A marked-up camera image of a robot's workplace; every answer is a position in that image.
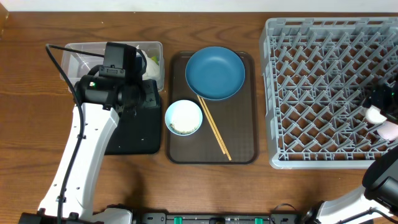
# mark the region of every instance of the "wooden chopstick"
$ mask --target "wooden chopstick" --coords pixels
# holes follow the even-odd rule
[[[198,95],[197,95],[197,97],[199,99],[201,107],[203,108],[203,110],[205,112],[206,118],[207,118],[207,120],[210,123],[211,129],[213,130],[214,135],[216,136],[218,144],[220,145],[220,148],[223,151],[223,154],[226,154],[228,159],[231,161],[232,158],[231,158],[231,156],[230,156],[230,154],[229,154],[229,152],[228,152],[228,150],[227,150],[227,148],[225,146],[225,143],[223,141],[223,138],[220,135],[220,132],[218,131],[216,123],[214,122],[213,117],[211,116],[211,113],[210,113],[209,109],[207,108],[205,100],[202,97],[198,96]]]

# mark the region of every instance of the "dish rack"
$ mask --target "dish rack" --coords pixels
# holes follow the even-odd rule
[[[269,161],[276,169],[366,169],[398,141],[361,102],[398,73],[398,18],[275,18],[260,38]]]

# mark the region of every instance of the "wooden table surface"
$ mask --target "wooden table surface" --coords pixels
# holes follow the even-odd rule
[[[305,211],[361,184],[364,170],[275,170],[269,165],[259,36],[270,17],[398,16],[334,13],[12,12],[0,41],[0,222],[35,212],[58,168],[72,121],[72,96],[45,44],[158,40],[164,46],[165,111],[170,59],[218,45],[251,54],[256,66],[260,155],[248,166],[171,163],[155,155],[106,156],[95,210],[113,203],[169,212],[267,213],[280,203]],[[53,50],[60,62],[62,52]]]

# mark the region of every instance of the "brown tray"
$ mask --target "brown tray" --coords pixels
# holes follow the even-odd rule
[[[185,79],[185,67],[193,54],[194,52],[180,52],[172,60],[170,104],[178,100],[191,100],[200,107],[196,94],[189,88]],[[167,131],[166,154],[172,162],[177,164],[248,164],[257,159],[259,150],[254,62],[247,53],[238,52],[237,54],[241,57],[246,70],[242,88],[226,100],[206,100],[232,161],[229,161],[222,153],[210,124],[203,114],[203,122],[199,130],[192,135],[178,136]]]

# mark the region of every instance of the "green object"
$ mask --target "green object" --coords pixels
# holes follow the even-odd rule
[[[151,57],[150,59],[152,59],[157,65],[159,65],[159,61],[156,58],[156,56]]]
[[[263,224],[263,223],[264,223],[264,220],[262,218],[255,218],[254,219],[254,224]]]
[[[174,224],[182,224],[182,217],[174,217]]]

